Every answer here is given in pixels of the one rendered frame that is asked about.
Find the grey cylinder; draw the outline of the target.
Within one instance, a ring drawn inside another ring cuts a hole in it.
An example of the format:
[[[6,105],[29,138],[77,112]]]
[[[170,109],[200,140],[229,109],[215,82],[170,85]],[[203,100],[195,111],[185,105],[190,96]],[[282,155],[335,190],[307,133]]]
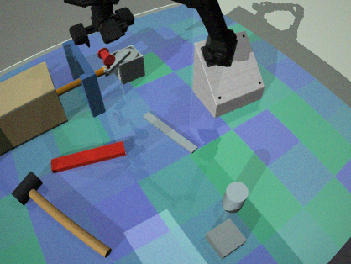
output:
[[[226,188],[225,194],[223,195],[223,209],[231,214],[237,213],[244,205],[248,194],[248,188],[243,183],[229,183]]]

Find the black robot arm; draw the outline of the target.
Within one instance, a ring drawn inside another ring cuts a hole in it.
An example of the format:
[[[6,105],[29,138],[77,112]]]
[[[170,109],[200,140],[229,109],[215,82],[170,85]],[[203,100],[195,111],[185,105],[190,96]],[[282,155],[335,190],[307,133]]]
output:
[[[172,1],[185,4],[188,8],[194,8],[199,13],[208,32],[207,43],[201,47],[207,67],[216,65],[230,67],[238,41],[236,34],[226,25],[218,0]],[[99,16],[111,13],[113,4],[118,4],[118,2],[119,0],[64,0],[64,3],[83,8],[92,6],[92,11]],[[105,44],[110,44],[124,36],[127,29],[128,25],[125,22],[116,22],[115,14],[111,15],[111,18],[100,19],[95,27]]]

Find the red flat bar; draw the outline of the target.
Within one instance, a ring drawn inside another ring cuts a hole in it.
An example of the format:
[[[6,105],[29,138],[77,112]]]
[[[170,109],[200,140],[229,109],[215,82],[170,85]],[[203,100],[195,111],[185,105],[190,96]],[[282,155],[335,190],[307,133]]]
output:
[[[75,154],[51,159],[53,173],[70,170],[75,167],[91,165],[100,161],[107,161],[120,156],[125,156],[123,142],[100,146],[91,150],[80,151]]]

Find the black-headed mallet with wooden handle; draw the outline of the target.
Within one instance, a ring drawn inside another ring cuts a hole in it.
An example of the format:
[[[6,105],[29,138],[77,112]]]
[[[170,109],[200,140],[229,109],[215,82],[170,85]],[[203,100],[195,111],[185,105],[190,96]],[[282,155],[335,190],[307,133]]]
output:
[[[73,235],[89,245],[93,250],[105,258],[111,253],[111,248],[103,244],[99,239],[92,236],[89,232],[80,227],[73,220],[57,209],[52,203],[44,198],[38,191],[42,184],[41,180],[30,171],[28,176],[15,188],[11,193],[22,205],[25,205],[29,199],[33,199],[45,212],[50,214],[57,222],[62,224]]]

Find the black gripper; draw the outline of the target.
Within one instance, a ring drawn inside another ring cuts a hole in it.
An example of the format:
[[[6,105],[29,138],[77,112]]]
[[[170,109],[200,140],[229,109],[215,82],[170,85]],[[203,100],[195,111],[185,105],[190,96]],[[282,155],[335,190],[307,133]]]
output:
[[[128,8],[120,8],[115,10],[115,18],[116,22],[120,21],[120,23],[125,22],[128,26],[134,24],[134,16],[131,14],[131,11]],[[108,19],[111,18],[111,15],[114,15],[113,11],[109,14],[99,16],[92,12],[91,20],[92,25],[85,27],[82,23],[76,24],[70,27],[70,35],[73,39],[75,45],[83,45],[86,44],[88,48],[90,48],[90,40],[88,39],[89,34],[96,33],[95,27],[100,19]]]

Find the grey flat bar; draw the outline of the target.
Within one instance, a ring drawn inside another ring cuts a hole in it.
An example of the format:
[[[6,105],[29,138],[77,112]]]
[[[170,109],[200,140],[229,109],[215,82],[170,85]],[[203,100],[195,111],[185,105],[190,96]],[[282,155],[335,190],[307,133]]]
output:
[[[147,112],[146,114],[143,115],[143,118],[149,121],[153,126],[155,126],[157,129],[162,131],[164,134],[169,136],[173,141],[181,145],[183,148],[188,150],[190,153],[193,153],[195,150],[197,150],[197,146],[192,144],[189,140],[184,138],[182,135],[174,131],[171,127],[169,127],[167,124],[163,123],[161,120],[156,118],[153,114],[150,112]]]

